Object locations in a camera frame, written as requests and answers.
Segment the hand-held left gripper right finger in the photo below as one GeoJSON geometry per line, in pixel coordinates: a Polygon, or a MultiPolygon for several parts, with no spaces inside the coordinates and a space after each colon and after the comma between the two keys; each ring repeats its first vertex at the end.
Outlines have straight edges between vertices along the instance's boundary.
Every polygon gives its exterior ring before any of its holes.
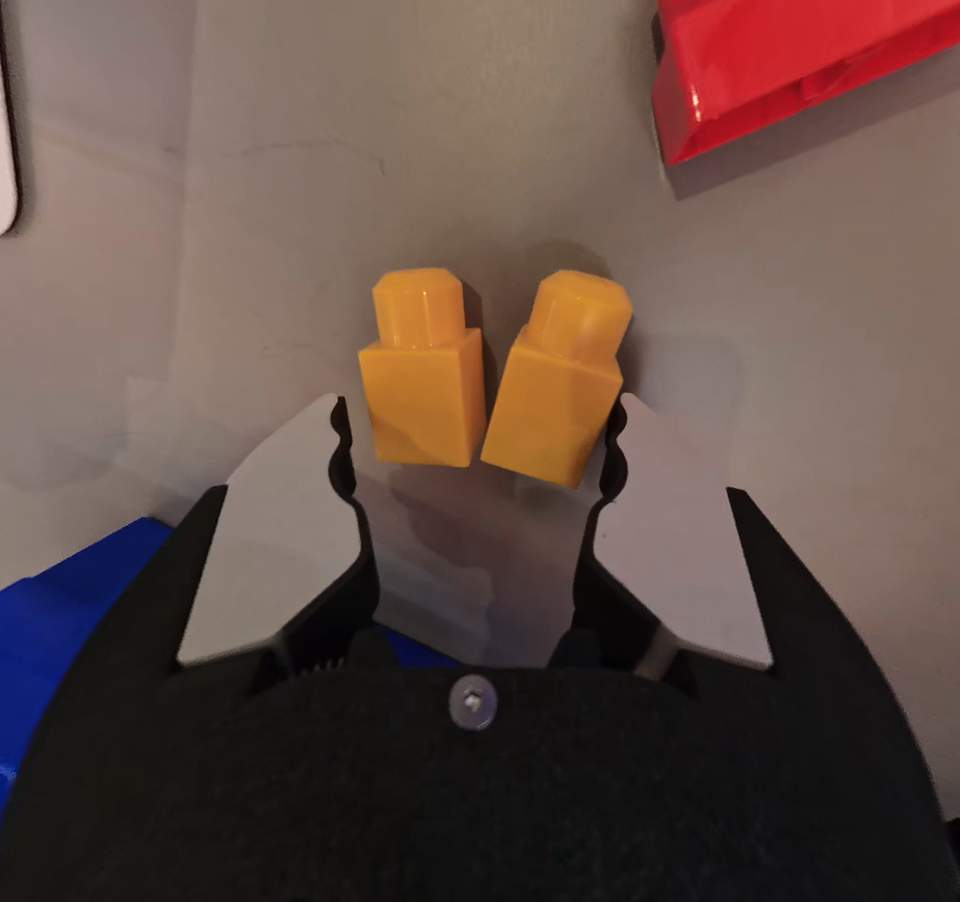
{"type": "Polygon", "coordinates": [[[770,672],[774,654],[716,466],[632,394],[615,404],[604,447],[555,667],[659,681],[691,653],[770,672]]]}

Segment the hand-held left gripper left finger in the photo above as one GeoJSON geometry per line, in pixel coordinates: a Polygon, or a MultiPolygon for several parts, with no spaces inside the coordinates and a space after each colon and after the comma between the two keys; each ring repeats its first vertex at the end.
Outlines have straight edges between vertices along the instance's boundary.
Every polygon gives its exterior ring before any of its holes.
{"type": "Polygon", "coordinates": [[[333,667],[379,602],[356,499],[346,399],[326,394],[234,470],[176,654],[184,668],[267,650],[282,670],[333,667]]]}

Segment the yellow single-stud toy block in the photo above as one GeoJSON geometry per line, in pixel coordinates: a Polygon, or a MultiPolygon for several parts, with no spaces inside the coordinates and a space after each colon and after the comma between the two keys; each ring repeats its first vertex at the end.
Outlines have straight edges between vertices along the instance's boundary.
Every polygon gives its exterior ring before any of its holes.
{"type": "Polygon", "coordinates": [[[482,461],[577,488],[623,385],[618,351],[632,317],[609,279],[573,270],[543,279],[510,347],[482,461]]]}
{"type": "Polygon", "coordinates": [[[461,281],[392,271],[371,295],[378,340],[358,357],[377,459],[468,467],[487,415],[482,332],[467,325],[461,281]]]}

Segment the blue plastic bin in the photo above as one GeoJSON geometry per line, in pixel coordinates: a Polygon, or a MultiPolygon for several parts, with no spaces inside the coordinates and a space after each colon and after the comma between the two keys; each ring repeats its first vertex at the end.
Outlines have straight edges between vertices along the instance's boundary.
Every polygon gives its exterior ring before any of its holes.
{"type": "Polygon", "coordinates": [[[91,633],[176,530],[140,519],[1,594],[1,806],[91,633]]]}

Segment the red two-stud toy block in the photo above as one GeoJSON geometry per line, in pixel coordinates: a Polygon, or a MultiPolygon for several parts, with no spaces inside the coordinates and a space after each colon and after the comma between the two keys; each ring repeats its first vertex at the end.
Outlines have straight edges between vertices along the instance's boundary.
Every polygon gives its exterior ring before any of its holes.
{"type": "Polygon", "coordinates": [[[959,0],[656,0],[652,108],[672,167],[959,41],[959,0]]]}

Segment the grey desk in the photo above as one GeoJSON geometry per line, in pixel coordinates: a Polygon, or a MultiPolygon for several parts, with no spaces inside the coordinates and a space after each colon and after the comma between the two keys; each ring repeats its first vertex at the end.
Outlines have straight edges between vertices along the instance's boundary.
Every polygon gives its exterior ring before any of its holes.
{"type": "Polygon", "coordinates": [[[958,49],[669,171],[655,0],[2,0],[2,586],[175,524],[346,397],[381,618],[488,665],[572,613],[579,491],[379,464],[357,354],[442,267],[491,399],[540,281],[622,284],[628,391],[853,622],[958,814],[958,49]]]}

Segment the white stand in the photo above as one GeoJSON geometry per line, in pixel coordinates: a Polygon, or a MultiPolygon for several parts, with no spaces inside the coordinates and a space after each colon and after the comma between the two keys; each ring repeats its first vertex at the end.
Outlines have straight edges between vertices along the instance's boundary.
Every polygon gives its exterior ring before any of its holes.
{"type": "Polygon", "coordinates": [[[1,50],[1,236],[6,236],[17,223],[21,201],[14,107],[8,82],[1,50]]]}

